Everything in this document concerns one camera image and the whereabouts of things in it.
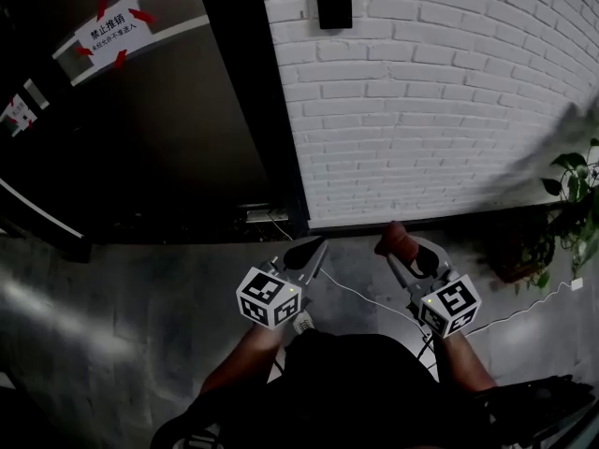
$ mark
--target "white brick wall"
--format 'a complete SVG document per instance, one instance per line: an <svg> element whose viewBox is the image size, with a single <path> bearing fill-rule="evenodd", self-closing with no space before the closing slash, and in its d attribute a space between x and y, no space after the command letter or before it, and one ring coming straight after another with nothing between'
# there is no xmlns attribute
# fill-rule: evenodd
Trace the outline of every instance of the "white brick wall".
<svg viewBox="0 0 599 449"><path fill-rule="evenodd" d="M539 201L488 183L599 77L599 0L265 1L311 227Z"/></svg>

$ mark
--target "potted plant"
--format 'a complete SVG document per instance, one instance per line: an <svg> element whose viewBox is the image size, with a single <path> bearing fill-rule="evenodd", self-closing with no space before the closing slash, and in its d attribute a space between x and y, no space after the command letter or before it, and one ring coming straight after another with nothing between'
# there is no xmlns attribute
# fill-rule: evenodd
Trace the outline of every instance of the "potted plant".
<svg viewBox="0 0 599 449"><path fill-rule="evenodd" d="M597 253L599 161L589 161L593 147L599 147L599 139L591 140L586 158L576 152L561 154L551 163L562 167L561 178L542 179L546 191L560 197L558 210L531 209L531 214L511 222L501 238L487 245L489 263L504 282L529 278L529 284L547 286L546 267L553 259L556 239L572 252L575 277Z"/></svg>

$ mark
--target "gray floor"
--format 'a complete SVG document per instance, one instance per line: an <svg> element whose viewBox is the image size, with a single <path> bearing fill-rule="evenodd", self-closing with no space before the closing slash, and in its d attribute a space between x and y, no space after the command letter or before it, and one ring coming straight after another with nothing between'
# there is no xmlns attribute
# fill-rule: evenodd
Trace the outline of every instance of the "gray floor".
<svg viewBox="0 0 599 449"><path fill-rule="evenodd" d="M475 282L483 306L469 330L542 296L525 287L517 294L514 285L499 282L471 239L418 235L445 246ZM404 310L407 295L373 253L376 241L331 240L324 268L365 296ZM77 447L148 447L155 429L184 411L249 327L235 288L250 266L282 245L105 246L80 265L39 243L0 239L0 366ZM471 337L500 384L566 373L599 380L598 261L586 266L581 290L563 287L545 304ZM557 252L551 274L550 289L570 282L567 254ZM322 330L386 334L414 353L422 347L409 322L324 275L307 296ZM430 352L423 362L433 362Z"/></svg>

